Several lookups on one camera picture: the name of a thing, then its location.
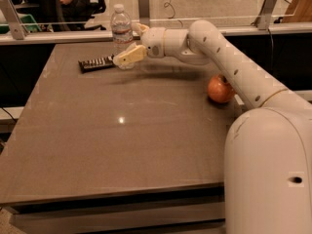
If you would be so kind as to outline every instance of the table surface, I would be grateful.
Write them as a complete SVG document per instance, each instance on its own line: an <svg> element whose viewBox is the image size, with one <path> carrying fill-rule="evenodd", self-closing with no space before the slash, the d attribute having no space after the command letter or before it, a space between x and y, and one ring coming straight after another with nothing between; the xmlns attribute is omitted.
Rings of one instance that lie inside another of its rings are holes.
<svg viewBox="0 0 312 234"><path fill-rule="evenodd" d="M111 52L55 46L0 155L0 205L222 184L235 105L208 99L215 65L147 58L81 73L78 60Z"/></svg>

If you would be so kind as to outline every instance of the person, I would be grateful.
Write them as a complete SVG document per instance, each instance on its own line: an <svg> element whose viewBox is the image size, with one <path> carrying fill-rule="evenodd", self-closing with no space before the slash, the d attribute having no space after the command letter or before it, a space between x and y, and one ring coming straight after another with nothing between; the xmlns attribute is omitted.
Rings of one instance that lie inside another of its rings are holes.
<svg viewBox="0 0 312 234"><path fill-rule="evenodd" d="M88 8L91 0L59 0L59 2L64 21L72 22L67 24L69 29L72 31L79 30L75 22L89 17Z"/></svg>

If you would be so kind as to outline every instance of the bottle cap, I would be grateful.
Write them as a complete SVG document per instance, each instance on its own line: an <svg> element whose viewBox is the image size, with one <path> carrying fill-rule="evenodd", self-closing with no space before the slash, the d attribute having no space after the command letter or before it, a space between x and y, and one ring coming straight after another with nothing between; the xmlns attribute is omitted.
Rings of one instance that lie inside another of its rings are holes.
<svg viewBox="0 0 312 234"><path fill-rule="evenodd" d="M115 12L122 13L122 12L124 12L124 5L123 4L115 4L114 9L115 9Z"/></svg>

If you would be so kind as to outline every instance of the black panel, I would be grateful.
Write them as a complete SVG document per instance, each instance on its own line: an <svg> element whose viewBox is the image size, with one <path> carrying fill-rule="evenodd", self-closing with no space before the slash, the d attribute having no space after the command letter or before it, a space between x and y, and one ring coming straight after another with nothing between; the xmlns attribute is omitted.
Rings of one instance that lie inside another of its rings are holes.
<svg viewBox="0 0 312 234"><path fill-rule="evenodd" d="M167 224L160 226L149 226L133 229L109 230L99 232L88 232L84 234L169 234L169 233L223 233L220 232L224 226L225 219L215 219L200 222L185 222L178 224Z"/></svg>
<svg viewBox="0 0 312 234"><path fill-rule="evenodd" d="M270 35L227 39L291 90L312 89L312 34L273 35L273 45Z"/></svg>
<svg viewBox="0 0 312 234"><path fill-rule="evenodd" d="M173 206L187 206L224 202L224 188L222 186L189 189L180 191L155 192L125 196L111 196L94 199L72 199L51 203L33 203L32 205L11 206L19 214L34 214L55 211L71 211L72 215L83 215L85 209L107 207L107 213L127 212L133 210L157 209Z"/></svg>
<svg viewBox="0 0 312 234"><path fill-rule="evenodd" d="M0 46L0 106L24 106L54 44Z"/></svg>

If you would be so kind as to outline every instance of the floor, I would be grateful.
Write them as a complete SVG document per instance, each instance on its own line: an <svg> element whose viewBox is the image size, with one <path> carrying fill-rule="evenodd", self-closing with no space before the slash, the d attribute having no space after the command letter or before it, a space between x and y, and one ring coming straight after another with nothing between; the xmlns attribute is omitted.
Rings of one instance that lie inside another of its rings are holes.
<svg viewBox="0 0 312 234"><path fill-rule="evenodd" d="M137 0L105 0L107 10L89 23L102 23L109 29L109 19L115 3L124 3L133 20L138 20ZM205 18L217 26L249 25L258 15L263 0L149 0L151 26L166 25L187 27L197 18ZM292 0L278 0L274 17L281 16ZM21 234L10 225L11 215L0 211L0 233Z"/></svg>

